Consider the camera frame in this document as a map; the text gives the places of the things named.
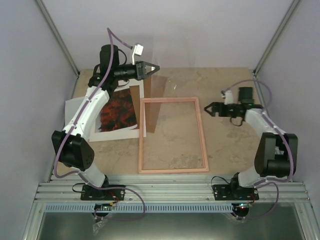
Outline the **white mat board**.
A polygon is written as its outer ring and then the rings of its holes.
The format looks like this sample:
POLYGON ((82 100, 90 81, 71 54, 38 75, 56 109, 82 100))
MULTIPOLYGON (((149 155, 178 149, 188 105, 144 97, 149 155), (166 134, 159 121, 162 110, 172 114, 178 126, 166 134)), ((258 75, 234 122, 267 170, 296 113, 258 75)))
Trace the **white mat board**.
POLYGON ((134 139, 139 137, 140 99, 144 97, 144 82, 142 80, 138 81, 135 79, 130 79, 128 82, 121 80, 120 87, 117 88, 115 92, 125 90, 125 89, 130 89, 130 92, 131 92, 133 107, 134 107, 136 121, 137 121, 137 127, 131 130, 98 132, 98 128, 96 125, 98 123, 98 117, 100 115, 99 113, 90 131, 90 136, 89 136, 90 142, 134 139))

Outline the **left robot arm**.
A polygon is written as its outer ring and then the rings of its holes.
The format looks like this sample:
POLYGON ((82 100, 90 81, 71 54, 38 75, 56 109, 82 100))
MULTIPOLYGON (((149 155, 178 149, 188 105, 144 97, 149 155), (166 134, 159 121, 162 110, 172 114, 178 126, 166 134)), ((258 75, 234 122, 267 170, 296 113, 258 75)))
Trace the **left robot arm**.
POLYGON ((120 63, 120 52, 113 44, 101 47, 99 63, 93 69, 84 99, 63 130, 56 130, 51 136, 55 152, 53 175, 58 179, 79 175, 99 200, 107 198, 110 191, 125 192, 127 187, 111 186, 108 177, 94 163, 95 152, 88 143, 92 126, 120 81, 142 81, 160 70, 159 65, 146 61, 133 59, 120 63))

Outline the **white paper sheet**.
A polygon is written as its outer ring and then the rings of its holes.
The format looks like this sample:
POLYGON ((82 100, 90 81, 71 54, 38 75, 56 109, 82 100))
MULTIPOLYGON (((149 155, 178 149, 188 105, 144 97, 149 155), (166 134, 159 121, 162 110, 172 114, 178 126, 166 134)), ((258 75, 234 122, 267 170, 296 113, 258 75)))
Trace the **white paper sheet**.
POLYGON ((82 104, 84 97, 77 97, 69 99, 65 102, 64 109, 64 125, 66 126, 74 117, 80 105, 82 104))

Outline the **clear acrylic sheet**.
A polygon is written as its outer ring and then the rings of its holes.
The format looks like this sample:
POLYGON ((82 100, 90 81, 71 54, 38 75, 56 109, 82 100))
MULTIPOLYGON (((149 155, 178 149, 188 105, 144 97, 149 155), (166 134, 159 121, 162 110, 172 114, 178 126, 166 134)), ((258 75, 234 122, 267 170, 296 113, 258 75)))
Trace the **clear acrylic sheet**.
POLYGON ((151 77, 151 97, 188 95, 181 89, 192 63, 189 46, 189 41, 182 37, 156 36, 153 39, 151 62, 158 65, 160 70, 151 77))

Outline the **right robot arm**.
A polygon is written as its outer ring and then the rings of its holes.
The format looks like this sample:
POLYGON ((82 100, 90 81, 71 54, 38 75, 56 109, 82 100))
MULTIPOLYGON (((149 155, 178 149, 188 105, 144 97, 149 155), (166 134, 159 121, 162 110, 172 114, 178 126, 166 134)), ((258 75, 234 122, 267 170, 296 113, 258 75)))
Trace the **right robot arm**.
POLYGON ((222 91, 223 102, 212 102, 204 110, 212 117, 240 118, 259 136, 253 166, 237 172, 225 184, 212 184, 217 201, 255 201, 258 189, 268 182, 289 182, 297 168, 298 137, 280 129, 263 106, 256 104, 252 87, 239 87, 238 100, 231 90, 222 91))

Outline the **pink picture frame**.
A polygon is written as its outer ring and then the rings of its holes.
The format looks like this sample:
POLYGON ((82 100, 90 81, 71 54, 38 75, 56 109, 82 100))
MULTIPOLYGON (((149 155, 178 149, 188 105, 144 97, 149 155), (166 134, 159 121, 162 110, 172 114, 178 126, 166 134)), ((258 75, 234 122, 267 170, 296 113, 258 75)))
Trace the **pink picture frame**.
POLYGON ((190 174, 208 173, 209 162, 203 129, 199 98, 194 97, 155 97, 141 98, 139 104, 139 149, 138 149, 138 173, 139 174, 190 174), (144 135, 145 135, 145 104, 171 104, 171 103, 194 103, 197 129, 200 141, 202 168, 175 168, 175 169, 144 169, 144 135))

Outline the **red black photo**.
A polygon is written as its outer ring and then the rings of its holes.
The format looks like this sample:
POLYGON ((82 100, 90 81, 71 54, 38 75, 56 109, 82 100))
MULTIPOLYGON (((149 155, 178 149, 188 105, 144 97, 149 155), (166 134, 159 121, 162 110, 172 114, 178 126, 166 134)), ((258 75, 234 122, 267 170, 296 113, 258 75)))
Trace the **red black photo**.
POLYGON ((96 126, 98 132, 133 130, 138 126, 129 88, 113 93, 101 109, 96 126))

